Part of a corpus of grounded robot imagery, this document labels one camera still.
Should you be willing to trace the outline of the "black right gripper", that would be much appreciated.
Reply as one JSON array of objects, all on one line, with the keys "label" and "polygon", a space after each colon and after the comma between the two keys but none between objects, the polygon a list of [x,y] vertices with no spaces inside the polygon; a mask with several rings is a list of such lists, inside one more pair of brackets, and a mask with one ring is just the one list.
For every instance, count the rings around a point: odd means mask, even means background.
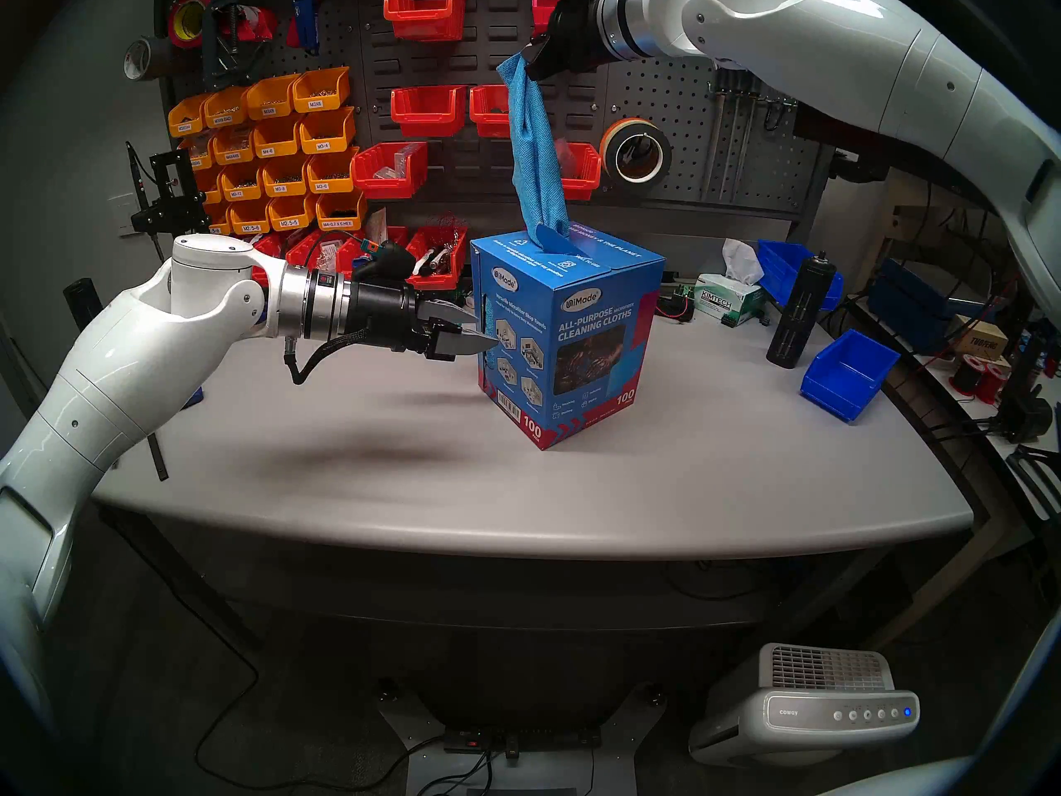
[{"label": "black right gripper", "polygon": [[520,55],[530,81],[549,81],[567,72],[586,73],[615,60],[597,19],[601,0],[557,0],[552,14],[552,41],[530,40]]}]

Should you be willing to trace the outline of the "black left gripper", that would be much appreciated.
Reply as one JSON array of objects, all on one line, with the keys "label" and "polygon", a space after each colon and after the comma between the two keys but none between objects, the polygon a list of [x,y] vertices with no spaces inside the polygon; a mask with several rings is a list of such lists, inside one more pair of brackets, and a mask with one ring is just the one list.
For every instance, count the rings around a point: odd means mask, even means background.
[{"label": "black left gripper", "polygon": [[[392,351],[423,353],[429,360],[456,360],[495,349],[492,335],[457,324],[476,324],[465,308],[443,299],[420,296],[406,281],[369,278],[349,282],[344,338]],[[429,331],[421,321],[429,322]]]}]

